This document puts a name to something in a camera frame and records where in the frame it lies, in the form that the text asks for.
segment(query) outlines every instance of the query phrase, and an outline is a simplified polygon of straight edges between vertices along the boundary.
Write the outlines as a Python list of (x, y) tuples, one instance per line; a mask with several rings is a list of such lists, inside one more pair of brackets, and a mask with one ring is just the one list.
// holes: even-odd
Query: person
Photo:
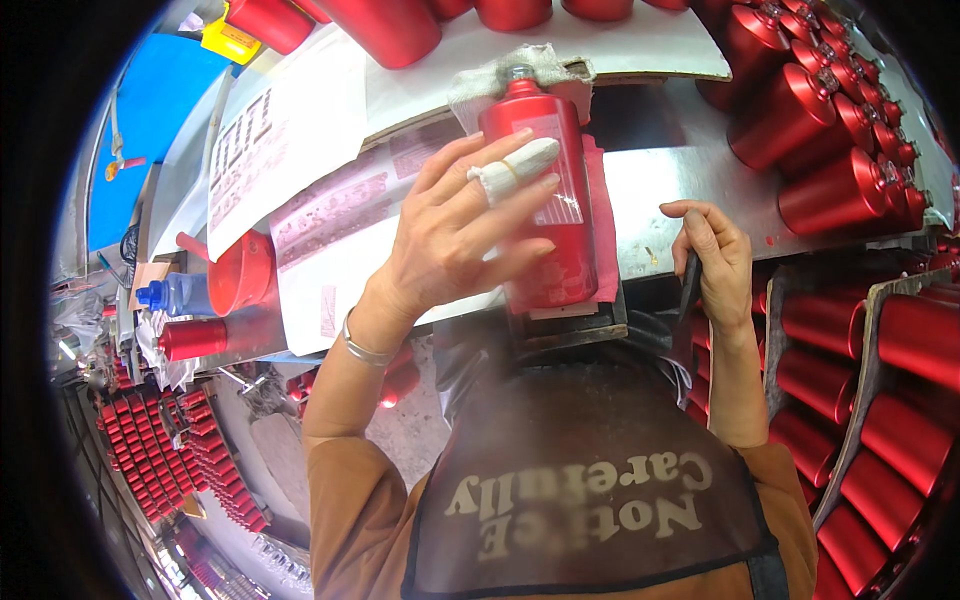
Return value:
[(384, 365), (417, 318), (553, 250), (527, 239), (484, 260), (551, 197), (555, 176), (493, 207), (468, 180), (470, 167), (533, 137), (485, 144), (475, 134), (426, 161), (392, 254), (320, 368), (302, 426), (315, 597), (810, 598), (810, 514), (789, 451), (767, 439), (750, 240), (715, 205), (660, 207), (683, 218), (677, 275), (690, 252), (703, 265), (708, 431), (677, 407), (677, 384), (651, 367), (656, 359), (590, 363), (585, 346), (552, 368), (479, 376), (437, 464), (409, 494), (364, 438)]

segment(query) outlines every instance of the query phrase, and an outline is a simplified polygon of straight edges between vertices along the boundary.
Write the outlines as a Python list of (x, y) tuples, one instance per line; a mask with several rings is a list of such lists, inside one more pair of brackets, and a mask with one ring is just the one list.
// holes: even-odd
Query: concrete floor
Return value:
[[(413, 341), (414, 361), (420, 370), (420, 383), (394, 408), (379, 407), (367, 430), (369, 440), (380, 446), (400, 471), (410, 490), (433, 467), (446, 445), (450, 430), (440, 414), (434, 389), (433, 345), (429, 337)], [(277, 363), (275, 368), (284, 379), (308, 371), (299, 363)], [(217, 391), (215, 410), (221, 427), (239, 452), (237, 466), (251, 492), (276, 515), (288, 537), (309, 543), (309, 528), (284, 494), (260, 456), (250, 433), (252, 417), (236, 394), (239, 386), (225, 375), (214, 382)], [(238, 569), (282, 600), (296, 600), (305, 594), (282, 585), (279, 577), (260, 562), (252, 550), (255, 537), (229, 520), (212, 492), (200, 494), (207, 519), (193, 519), (194, 524)]]

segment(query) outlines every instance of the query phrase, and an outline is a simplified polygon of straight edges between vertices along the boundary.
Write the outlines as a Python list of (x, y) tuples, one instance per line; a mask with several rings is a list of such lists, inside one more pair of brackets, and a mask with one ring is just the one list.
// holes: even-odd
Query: rows of red bottles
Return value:
[(917, 148), (879, 65), (851, 51), (844, 25), (819, 0), (746, 6), (754, 4), (694, 3), (733, 74), (697, 85), (733, 114), (733, 153), (755, 169), (780, 168), (784, 223), (798, 235), (922, 228), (930, 200), (913, 181)]
[(121, 471), (143, 514), (160, 520), (183, 505), (183, 499), (207, 485), (189, 450), (176, 451), (163, 429), (159, 403), (172, 403), (156, 390), (131, 394), (103, 407), (97, 419), (110, 439), (110, 463)]
[(186, 394), (178, 399), (178, 405), (186, 418), (183, 425), (189, 428), (187, 447), (220, 506), (230, 519), (248, 531), (259, 532), (267, 521), (240, 477), (206, 394), (203, 390)]

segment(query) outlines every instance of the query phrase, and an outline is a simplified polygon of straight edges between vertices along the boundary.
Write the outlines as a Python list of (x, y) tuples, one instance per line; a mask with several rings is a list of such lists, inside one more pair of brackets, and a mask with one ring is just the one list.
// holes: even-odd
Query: silver bracelet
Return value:
[(340, 335), (344, 338), (344, 344), (347, 345), (347, 350), (349, 350), (350, 354), (353, 354), (371, 367), (386, 367), (390, 364), (390, 361), (394, 360), (393, 354), (370, 352), (369, 350), (360, 348), (350, 340), (350, 330), (347, 328), (347, 320), (350, 318), (353, 308), (347, 311), (347, 315), (344, 317), (344, 326), (340, 329)]

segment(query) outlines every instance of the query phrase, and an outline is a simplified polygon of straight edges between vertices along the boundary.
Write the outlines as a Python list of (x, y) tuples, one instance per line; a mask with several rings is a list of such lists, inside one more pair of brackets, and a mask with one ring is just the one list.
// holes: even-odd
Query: paper sheet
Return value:
[[(453, 118), (381, 144), (274, 211), (277, 284), (287, 345), (297, 356), (330, 348), (347, 311), (390, 255), (400, 203), (423, 163), (463, 135)], [(438, 306), (418, 323), (502, 303), (499, 290)]]
[(356, 42), (332, 32), (221, 128), (207, 198), (212, 260), (310, 183), (357, 157), (367, 126), (365, 63)]

